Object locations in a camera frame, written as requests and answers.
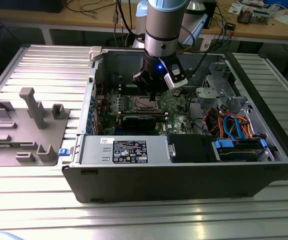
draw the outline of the blue cable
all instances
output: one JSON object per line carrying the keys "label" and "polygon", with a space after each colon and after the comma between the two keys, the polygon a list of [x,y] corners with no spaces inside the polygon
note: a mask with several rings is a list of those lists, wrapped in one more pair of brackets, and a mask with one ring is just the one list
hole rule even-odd
{"label": "blue cable", "polygon": [[222,25],[222,29],[223,29],[223,39],[222,39],[222,43],[224,43],[224,39],[225,39],[225,36],[226,36],[226,30],[225,30],[225,27],[224,27],[224,24],[221,20],[217,20],[221,25]]}
{"label": "blue cable", "polygon": [[247,138],[244,136],[242,130],[240,129],[240,126],[239,126],[239,122],[238,122],[237,117],[235,117],[235,116],[232,115],[232,114],[229,114],[229,115],[227,115],[227,116],[224,118],[223,125],[224,125],[224,131],[225,131],[225,133],[226,133],[227,135],[229,135],[233,140],[236,140],[236,138],[235,138],[232,134],[230,134],[229,131],[227,130],[226,124],[227,124],[227,120],[228,120],[229,117],[233,117],[234,120],[235,120],[236,129],[237,129],[237,133],[238,133],[239,138],[244,139],[244,140],[247,139]]}

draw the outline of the slotted aluminum surface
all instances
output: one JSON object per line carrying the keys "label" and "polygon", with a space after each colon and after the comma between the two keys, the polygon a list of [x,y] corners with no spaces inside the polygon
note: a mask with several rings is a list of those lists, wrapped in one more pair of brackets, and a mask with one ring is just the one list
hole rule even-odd
{"label": "slotted aluminum surface", "polygon": [[[288,82],[268,60],[256,54],[234,53],[235,58],[288,135]],[[242,86],[235,84],[242,96]]]}
{"label": "slotted aluminum surface", "polygon": [[[70,147],[87,80],[89,48],[34,45],[22,51],[9,74],[1,77],[0,99],[25,108],[13,93],[21,86],[32,86],[46,108],[63,103],[72,110],[63,140],[63,146]],[[26,59],[31,52],[38,57]],[[66,67],[69,72],[63,73]],[[45,78],[47,68],[52,75]],[[262,85],[265,92],[267,85]],[[275,114],[288,120],[287,111]],[[288,240],[288,181],[274,182],[252,198],[82,204],[58,169],[60,164],[0,167],[0,230],[26,240]]]}

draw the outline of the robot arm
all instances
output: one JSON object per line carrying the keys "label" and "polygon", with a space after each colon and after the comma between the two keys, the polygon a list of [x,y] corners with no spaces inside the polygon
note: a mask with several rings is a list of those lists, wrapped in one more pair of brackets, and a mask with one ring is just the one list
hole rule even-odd
{"label": "robot arm", "polygon": [[176,48],[188,0],[149,0],[143,67],[133,82],[150,99],[188,83]]}

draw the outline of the motherboard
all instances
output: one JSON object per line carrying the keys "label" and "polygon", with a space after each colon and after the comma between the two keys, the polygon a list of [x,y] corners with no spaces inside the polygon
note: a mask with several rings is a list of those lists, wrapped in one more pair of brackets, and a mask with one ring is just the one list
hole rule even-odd
{"label": "motherboard", "polygon": [[150,101],[147,95],[111,89],[97,98],[100,135],[164,136],[194,133],[187,113],[187,95],[165,92]]}

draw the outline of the power supply label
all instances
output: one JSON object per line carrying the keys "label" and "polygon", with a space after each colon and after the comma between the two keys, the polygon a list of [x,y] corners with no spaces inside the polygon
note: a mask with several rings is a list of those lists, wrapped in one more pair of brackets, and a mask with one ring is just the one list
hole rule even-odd
{"label": "power supply label", "polygon": [[113,162],[115,164],[148,163],[146,141],[114,141]]}

